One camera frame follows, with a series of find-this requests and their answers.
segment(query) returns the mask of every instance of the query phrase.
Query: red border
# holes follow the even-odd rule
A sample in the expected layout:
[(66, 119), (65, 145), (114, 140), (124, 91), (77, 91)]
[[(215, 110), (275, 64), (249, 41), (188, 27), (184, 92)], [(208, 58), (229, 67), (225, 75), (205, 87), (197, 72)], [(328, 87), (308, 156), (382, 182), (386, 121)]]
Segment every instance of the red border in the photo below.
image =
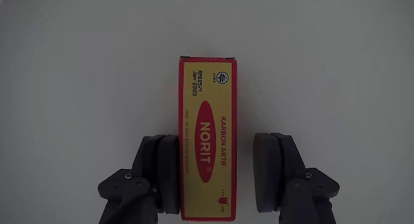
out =
[[(184, 185), (183, 185), (183, 89), (184, 89), (184, 63), (186, 62), (227, 62), (232, 64), (232, 215), (229, 218), (191, 218), (186, 217), (184, 212)], [(236, 213), (237, 195), (237, 61), (234, 58), (203, 58), (189, 57), (181, 58), (179, 65), (179, 142), (180, 142), (180, 196), (181, 196), (181, 219), (185, 221), (234, 221)]]

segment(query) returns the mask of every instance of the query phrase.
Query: red oval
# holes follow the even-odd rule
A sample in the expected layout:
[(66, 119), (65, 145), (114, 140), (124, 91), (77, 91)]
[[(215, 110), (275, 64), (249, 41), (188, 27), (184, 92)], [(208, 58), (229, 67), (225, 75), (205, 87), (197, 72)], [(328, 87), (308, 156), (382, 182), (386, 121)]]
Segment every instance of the red oval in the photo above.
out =
[(213, 174), (215, 160), (215, 124), (212, 107), (204, 101), (195, 126), (195, 158), (201, 180), (207, 183)]

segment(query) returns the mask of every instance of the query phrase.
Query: black rubber pad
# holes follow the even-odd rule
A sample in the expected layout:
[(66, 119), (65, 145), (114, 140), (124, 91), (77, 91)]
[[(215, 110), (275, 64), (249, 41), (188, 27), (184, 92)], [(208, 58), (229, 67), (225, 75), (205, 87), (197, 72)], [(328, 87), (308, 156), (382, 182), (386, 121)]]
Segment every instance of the black rubber pad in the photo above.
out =
[(180, 213), (179, 138), (168, 135), (158, 145), (157, 176), (162, 207), (166, 214)]
[(277, 138), (257, 133), (253, 143), (254, 185), (259, 212), (272, 212), (278, 207), (277, 192), (281, 177), (281, 152)]

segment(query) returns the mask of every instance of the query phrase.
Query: norit box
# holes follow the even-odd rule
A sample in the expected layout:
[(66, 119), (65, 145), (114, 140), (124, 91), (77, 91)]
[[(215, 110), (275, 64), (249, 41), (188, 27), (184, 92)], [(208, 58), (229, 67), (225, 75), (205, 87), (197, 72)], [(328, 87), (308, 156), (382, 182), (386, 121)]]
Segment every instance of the norit box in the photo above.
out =
[(234, 58), (181, 57), (179, 140), (181, 216), (233, 221), (236, 210)]

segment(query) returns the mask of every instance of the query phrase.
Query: yellow label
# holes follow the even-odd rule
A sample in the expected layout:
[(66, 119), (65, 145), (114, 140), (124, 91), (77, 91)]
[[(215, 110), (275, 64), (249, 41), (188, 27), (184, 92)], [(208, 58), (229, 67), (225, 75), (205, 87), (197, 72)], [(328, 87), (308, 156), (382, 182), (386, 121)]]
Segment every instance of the yellow label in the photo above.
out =
[(185, 62), (181, 72), (184, 215), (230, 218), (232, 63)]

